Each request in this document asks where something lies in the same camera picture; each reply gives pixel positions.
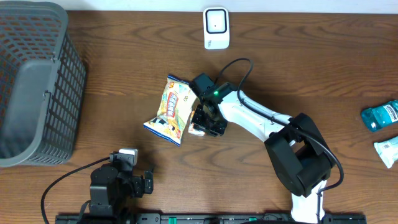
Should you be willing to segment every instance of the white wall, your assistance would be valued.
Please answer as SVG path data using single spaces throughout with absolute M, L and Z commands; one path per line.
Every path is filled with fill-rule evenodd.
M 47 0 L 66 10 L 188 11 L 224 6 L 231 12 L 398 14 L 398 0 Z

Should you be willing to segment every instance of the basket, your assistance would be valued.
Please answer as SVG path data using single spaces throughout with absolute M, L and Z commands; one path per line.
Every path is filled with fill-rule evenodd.
M 53 166 L 72 155 L 85 68 L 49 2 L 0 1 L 0 166 Z

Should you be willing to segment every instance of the wooden table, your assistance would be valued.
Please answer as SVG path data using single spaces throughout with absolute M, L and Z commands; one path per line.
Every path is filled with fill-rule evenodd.
M 136 173 L 155 166 L 155 190 L 135 201 L 164 213 L 255 213 L 290 210 L 290 194 L 275 176 L 264 144 L 229 123 L 222 137 L 183 135 L 177 147 L 142 124 L 159 107 L 166 76 L 216 77 L 238 57 L 255 66 L 244 91 L 280 113 L 310 115 L 345 169 L 325 194 L 330 212 L 363 212 L 368 223 L 398 220 L 398 165 L 387 169 L 373 143 L 398 135 L 398 125 L 370 133 L 360 112 L 397 99 L 398 16 L 231 13 L 228 49 L 203 47 L 201 13 L 69 12 L 69 31 L 88 83 L 73 157 L 57 167 L 11 167 L 0 173 L 1 223 L 42 223 L 40 198 L 67 171 L 122 147 L 139 149 Z M 238 83 L 248 65 L 231 67 Z M 78 213 L 90 198 L 81 171 L 47 195 L 49 220 Z M 328 181 L 338 179 L 333 169 Z

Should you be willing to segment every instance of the black cable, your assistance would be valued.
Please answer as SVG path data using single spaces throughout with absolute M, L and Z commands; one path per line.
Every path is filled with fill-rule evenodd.
M 230 62 L 229 64 L 227 64 L 227 65 L 220 71 L 220 73 L 218 74 L 218 78 L 217 78 L 217 79 L 219 79 L 219 77 L 222 76 L 222 73 L 224 72 L 225 69 L 227 69 L 227 68 L 228 68 L 230 65 L 232 65 L 233 63 L 235 63 L 235 62 L 237 62 L 237 61 L 240 61 L 240 60 L 247 60 L 247 61 L 250 63 L 250 68 L 249 68 L 249 70 L 246 72 L 245 76 L 242 78 L 240 84 L 238 85 L 237 95 L 238 95 L 238 100 L 239 100 L 239 102 L 240 102 L 242 105 L 244 105 L 245 107 L 247 107 L 249 110 L 255 112 L 256 114 L 258 114 L 258 115 L 260 115 L 260 116 L 263 116 L 263 117 L 265 117 L 265 118 L 271 120 L 271 122 L 277 123 L 277 124 L 279 124 L 279 125 L 282 125 L 283 127 L 288 128 L 288 129 L 290 129 L 291 131 L 293 131 L 293 132 L 295 132 L 295 133 L 297 133 L 297 134 L 299 134 L 299 135 L 301 135 L 301 136 L 304 136 L 304 137 L 306 137 L 307 139 L 310 139 L 310 140 L 314 141 L 315 143 L 317 143 L 318 145 L 320 145 L 320 146 L 323 148 L 323 151 L 324 151 L 326 154 L 328 154 L 328 156 L 335 162 L 335 164 L 336 164 L 336 166 L 337 166 L 337 168 L 338 168 L 338 170 L 339 170 L 339 172 L 340 172 L 340 178 L 339 178 L 339 180 L 338 180 L 335 184 L 332 184 L 332 185 L 330 185 L 330 186 L 327 186 L 327 187 L 324 187 L 324 188 L 322 188 L 322 189 L 319 189 L 319 191 L 318 191 L 318 193 L 317 193 L 317 194 L 318 194 L 317 218 L 318 218 L 318 223 L 320 223 L 320 199 L 321 199 L 321 196 L 322 196 L 322 192 L 324 192 L 324 191 L 326 191 L 326 190 L 333 189 L 333 188 L 339 186 L 339 185 L 343 182 L 343 179 L 344 179 L 343 167 L 341 166 L 341 163 L 340 163 L 340 161 L 337 159 L 337 157 L 336 157 L 324 144 L 322 144 L 319 140 L 317 140 L 317 138 L 314 137 L 314 135 L 312 135 L 312 134 L 310 134 L 310 133 L 308 133 L 308 132 L 306 132 L 306 131 L 300 130 L 300 129 L 298 129 L 298 128 L 295 128 L 295 127 L 293 127 L 293 126 L 290 126 L 290 125 L 288 125 L 288 124 L 286 124 L 286 123 L 284 123 L 284 122 L 281 122 L 281 121 L 275 119 L 273 116 L 269 116 L 269 115 L 267 115 L 267 114 L 262 113 L 261 111 L 256 110 L 255 108 L 253 108 L 253 107 L 251 107 L 250 105 L 248 105 L 248 104 L 241 98 L 241 89 L 242 89 L 243 83 L 246 81 L 247 77 L 250 75 L 251 71 L 253 70 L 254 63 L 253 63 L 253 61 L 252 61 L 251 59 L 248 59 L 248 58 L 238 58 L 238 59 L 233 60 L 232 62 Z
M 100 160 L 98 160 L 98 161 L 92 162 L 91 164 L 82 166 L 81 168 L 77 168 L 77 169 L 75 169 L 75 170 L 73 170 L 73 171 L 70 171 L 69 173 L 67 173 L 67 174 L 65 174 L 65 175 L 63 175 L 63 176 L 61 176 L 60 178 L 58 178 L 57 180 L 55 180 L 54 182 L 52 182 L 52 184 L 50 184 L 49 187 L 47 187 L 47 189 L 45 189 L 45 191 L 44 191 L 44 193 L 43 193 L 43 196 L 42 196 L 42 201 L 41 201 L 41 204 L 40 204 L 40 207 L 41 207 L 41 209 L 42 209 L 43 220 L 44 220 L 44 223 L 45 223 L 45 224 L 50 224 L 50 223 L 49 223 L 49 220 L 47 219 L 47 216 L 46 216 L 46 214 L 45 214 L 45 207 L 44 207 L 44 199 L 45 199 L 45 196 L 47 195 L 47 193 L 49 192 L 49 190 L 50 190 L 52 187 L 54 187 L 55 184 L 57 184 L 57 183 L 60 182 L 62 179 L 66 178 L 67 176 L 69 176 L 69 175 L 71 175 L 71 174 L 74 174 L 74 173 L 76 173 L 76 172 L 79 172 L 79 171 L 81 171 L 81 170 L 83 170 L 83 169 L 86 169 L 87 167 L 91 167 L 91 166 L 93 166 L 93 165 L 95 165 L 95 164 L 99 164 L 100 162 L 107 161 L 108 159 L 109 159 L 109 157 L 103 158 L 103 159 L 100 159 Z

